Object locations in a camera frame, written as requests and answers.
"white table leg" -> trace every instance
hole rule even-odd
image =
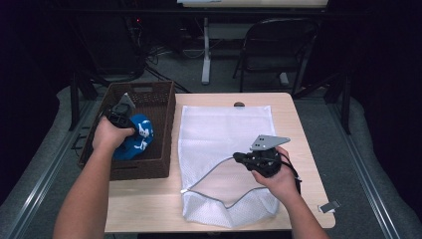
[[[204,18],[204,66],[202,68],[202,85],[210,84],[210,39],[208,35],[208,18]]]

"wooden tabletop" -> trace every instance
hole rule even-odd
[[[331,228],[331,213],[318,212],[317,206],[328,203],[307,138],[289,94],[177,94],[172,130],[171,165],[168,178],[111,181],[109,184],[106,233],[130,232],[214,232],[292,229],[286,208],[281,204],[274,218],[264,219],[242,228],[187,222],[182,216],[181,175],[177,144],[183,106],[232,107],[242,102],[246,107],[271,106],[277,136],[291,139],[283,144],[302,182],[302,196],[323,228]]]
[[[325,8],[327,2],[327,0],[221,0],[219,2],[183,3],[183,6],[199,8]]]

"brown plastic basket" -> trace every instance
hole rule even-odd
[[[112,160],[110,180],[168,177],[170,170],[171,130],[173,128],[176,97],[173,82],[111,84],[105,94],[96,119],[90,129],[78,161],[83,168],[93,152],[93,139],[103,112],[118,103],[128,93],[136,109],[151,121],[154,138],[145,151],[131,160]]]

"wrist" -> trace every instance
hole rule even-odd
[[[298,201],[302,201],[301,195],[296,190],[287,190],[276,194],[276,197],[286,206],[295,204]]]
[[[114,148],[109,146],[98,146],[94,148],[93,155],[96,158],[100,158],[104,160],[105,158],[112,158],[112,154],[114,153]]]

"blue object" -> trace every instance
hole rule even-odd
[[[127,137],[115,151],[112,157],[116,160],[131,160],[142,153],[152,142],[154,132],[151,121],[142,114],[130,118],[137,129],[137,134]]]

